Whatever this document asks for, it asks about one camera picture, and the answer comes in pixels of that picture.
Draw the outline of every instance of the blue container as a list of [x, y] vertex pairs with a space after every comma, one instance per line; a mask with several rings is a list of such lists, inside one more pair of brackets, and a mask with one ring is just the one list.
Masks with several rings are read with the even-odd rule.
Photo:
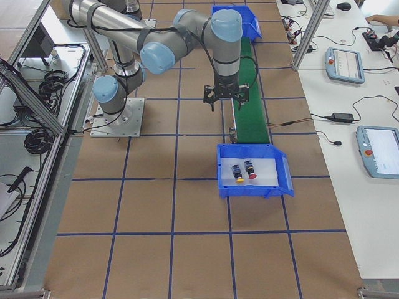
[[243, 37], [249, 37], [251, 42], [257, 37], [262, 38], [261, 28], [255, 14], [246, 5], [213, 6], [212, 14], [220, 9], [234, 9], [239, 12], [243, 19]]
[[[275, 159], [278, 186], [253, 186], [239, 185], [225, 186], [222, 183], [222, 159]], [[287, 155], [281, 150], [270, 144], [234, 144], [218, 145], [218, 185], [219, 194], [225, 198], [227, 196], [280, 196], [288, 194], [294, 196], [291, 175], [288, 168]]]

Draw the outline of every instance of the tablet screen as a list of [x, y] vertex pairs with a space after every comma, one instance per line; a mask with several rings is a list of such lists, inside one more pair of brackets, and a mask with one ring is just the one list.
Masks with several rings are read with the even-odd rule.
[[359, 62], [356, 53], [334, 50], [335, 72], [339, 76], [360, 78]]
[[393, 130], [365, 129], [377, 173], [399, 174], [399, 140]]

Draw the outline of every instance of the black mouse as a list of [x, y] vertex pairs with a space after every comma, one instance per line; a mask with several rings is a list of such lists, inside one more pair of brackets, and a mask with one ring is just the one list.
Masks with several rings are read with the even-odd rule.
[[341, 11], [348, 11], [349, 9], [351, 9], [351, 5], [348, 2], [343, 2], [343, 3], [339, 3], [337, 4], [337, 9], [340, 9]]

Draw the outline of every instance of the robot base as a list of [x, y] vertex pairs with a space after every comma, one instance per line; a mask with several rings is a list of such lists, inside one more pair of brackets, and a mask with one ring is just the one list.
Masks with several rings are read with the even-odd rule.
[[[144, 98], [127, 98], [126, 105], [129, 106], [133, 114], [121, 125], [113, 126], [113, 124], [111, 124], [109, 126], [104, 126], [107, 124], [104, 118], [95, 118], [93, 128], [96, 126], [103, 127], [91, 130], [90, 136], [94, 138], [139, 137], [142, 128], [144, 102]], [[102, 109], [99, 105], [96, 114], [101, 113]]]

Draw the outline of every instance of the green conveyor belt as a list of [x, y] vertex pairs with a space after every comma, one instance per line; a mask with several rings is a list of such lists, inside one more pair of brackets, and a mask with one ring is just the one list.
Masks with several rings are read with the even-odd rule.
[[[241, 41], [241, 56], [252, 57], [249, 38], [243, 38]], [[252, 60], [241, 59], [239, 83], [251, 84], [255, 75], [256, 69]], [[241, 110], [238, 110], [238, 103], [234, 101], [234, 117], [237, 143], [270, 143], [258, 81], [249, 90], [249, 102], [241, 105]]]

